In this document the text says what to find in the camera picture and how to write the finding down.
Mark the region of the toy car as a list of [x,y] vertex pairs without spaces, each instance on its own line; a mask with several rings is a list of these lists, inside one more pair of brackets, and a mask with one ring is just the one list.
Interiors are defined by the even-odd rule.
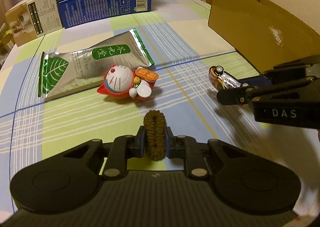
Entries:
[[[209,68],[208,77],[213,87],[218,92],[226,89],[243,87],[243,84],[241,84],[235,77],[226,72],[220,65],[211,66]],[[221,105],[246,105],[245,99],[243,97],[235,97],[229,93],[217,93],[216,97]]]

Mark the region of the large cardboard box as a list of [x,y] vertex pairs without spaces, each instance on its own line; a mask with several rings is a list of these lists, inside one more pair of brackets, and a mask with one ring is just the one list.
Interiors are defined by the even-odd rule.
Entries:
[[260,72],[319,54],[319,34],[270,0],[212,0],[208,26]]

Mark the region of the red Doraemon figurine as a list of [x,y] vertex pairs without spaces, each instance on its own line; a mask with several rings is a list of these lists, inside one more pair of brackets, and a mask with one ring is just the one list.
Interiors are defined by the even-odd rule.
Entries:
[[158,79],[157,73],[143,67],[133,70],[127,66],[113,65],[105,74],[97,93],[118,100],[132,98],[147,101]]

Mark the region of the plaid bed sheet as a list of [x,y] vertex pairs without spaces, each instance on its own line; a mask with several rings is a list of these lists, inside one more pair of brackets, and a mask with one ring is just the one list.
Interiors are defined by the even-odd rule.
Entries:
[[61,29],[15,46],[1,68],[1,220],[21,169],[90,139],[135,134],[156,110],[176,135],[217,138],[293,170],[296,213],[319,213],[319,134],[256,122],[217,89],[258,70],[208,27],[200,0],[153,0],[152,11]]

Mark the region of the silver green tea packet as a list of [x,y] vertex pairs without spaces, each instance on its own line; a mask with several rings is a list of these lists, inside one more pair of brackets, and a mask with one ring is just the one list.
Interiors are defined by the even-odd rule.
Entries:
[[93,46],[71,52],[43,52],[38,96],[53,99],[102,83],[112,65],[131,69],[154,64],[138,31],[133,28]]

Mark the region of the white beige product box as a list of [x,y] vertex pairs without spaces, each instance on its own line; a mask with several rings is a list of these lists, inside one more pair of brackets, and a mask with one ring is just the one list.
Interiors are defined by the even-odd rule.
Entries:
[[63,28],[56,0],[23,0],[5,18],[17,46]]

